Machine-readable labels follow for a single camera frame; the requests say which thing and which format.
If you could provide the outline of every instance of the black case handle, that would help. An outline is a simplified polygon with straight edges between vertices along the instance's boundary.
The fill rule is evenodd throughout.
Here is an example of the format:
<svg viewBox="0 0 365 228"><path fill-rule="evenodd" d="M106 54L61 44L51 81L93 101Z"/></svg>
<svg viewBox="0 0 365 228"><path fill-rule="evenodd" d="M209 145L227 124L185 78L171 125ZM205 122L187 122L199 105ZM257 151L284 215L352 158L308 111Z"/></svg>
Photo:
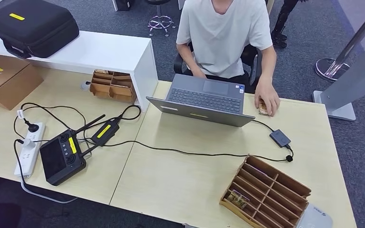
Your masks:
<svg viewBox="0 0 365 228"><path fill-rule="evenodd" d="M12 45L5 40L3 41L3 45L5 46L6 50L14 56L17 56L17 57L23 58L23 59L31 57L31 55L27 51L23 51L24 53L21 53L19 50L14 49L12 47Z"/></svg>

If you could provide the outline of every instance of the white shelf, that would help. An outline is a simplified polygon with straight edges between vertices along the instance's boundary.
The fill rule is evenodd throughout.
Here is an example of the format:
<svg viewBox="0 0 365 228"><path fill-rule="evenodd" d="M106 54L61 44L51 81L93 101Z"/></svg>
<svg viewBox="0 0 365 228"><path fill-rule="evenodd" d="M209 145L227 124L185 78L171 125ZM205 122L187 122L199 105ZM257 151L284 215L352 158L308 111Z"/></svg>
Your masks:
<svg viewBox="0 0 365 228"><path fill-rule="evenodd" d="M0 55L14 57L1 39ZM153 95L158 81L149 38L80 31L78 38L52 56L28 60L42 67L85 74L91 74L94 69L130 74L144 111L149 105L146 96Z"/></svg>

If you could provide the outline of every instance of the laptop keyboard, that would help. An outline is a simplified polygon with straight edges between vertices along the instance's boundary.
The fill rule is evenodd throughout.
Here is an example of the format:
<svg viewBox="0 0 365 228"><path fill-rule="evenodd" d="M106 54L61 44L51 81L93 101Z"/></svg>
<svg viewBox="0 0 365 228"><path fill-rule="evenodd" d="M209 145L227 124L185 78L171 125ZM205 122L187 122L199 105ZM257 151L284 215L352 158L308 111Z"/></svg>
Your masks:
<svg viewBox="0 0 365 228"><path fill-rule="evenodd" d="M234 98L173 88L169 100L228 113L240 113L240 100Z"/></svg>

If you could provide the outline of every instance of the white t-shirt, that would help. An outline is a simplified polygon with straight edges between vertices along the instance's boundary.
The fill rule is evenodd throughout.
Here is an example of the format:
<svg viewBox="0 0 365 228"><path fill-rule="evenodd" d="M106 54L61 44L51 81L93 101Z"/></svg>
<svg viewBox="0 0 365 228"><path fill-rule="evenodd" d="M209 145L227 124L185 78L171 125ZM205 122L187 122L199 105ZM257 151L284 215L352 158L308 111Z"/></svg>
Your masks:
<svg viewBox="0 0 365 228"><path fill-rule="evenodd" d="M223 15L215 11L212 0L186 0L182 10L176 43L192 42L194 59L204 74L243 75L244 47L272 46L265 0L233 0Z"/></svg>

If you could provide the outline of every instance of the man's left hand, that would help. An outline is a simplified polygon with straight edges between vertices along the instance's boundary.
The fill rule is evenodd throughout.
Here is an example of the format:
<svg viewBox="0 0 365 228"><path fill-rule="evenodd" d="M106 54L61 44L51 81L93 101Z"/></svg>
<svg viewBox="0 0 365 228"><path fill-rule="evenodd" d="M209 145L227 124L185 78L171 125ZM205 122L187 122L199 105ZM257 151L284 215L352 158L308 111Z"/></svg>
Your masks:
<svg viewBox="0 0 365 228"><path fill-rule="evenodd" d="M259 108L259 99L264 100L267 106L268 115L274 116L280 105L278 94L272 85L271 77L260 77L255 89L255 107Z"/></svg>

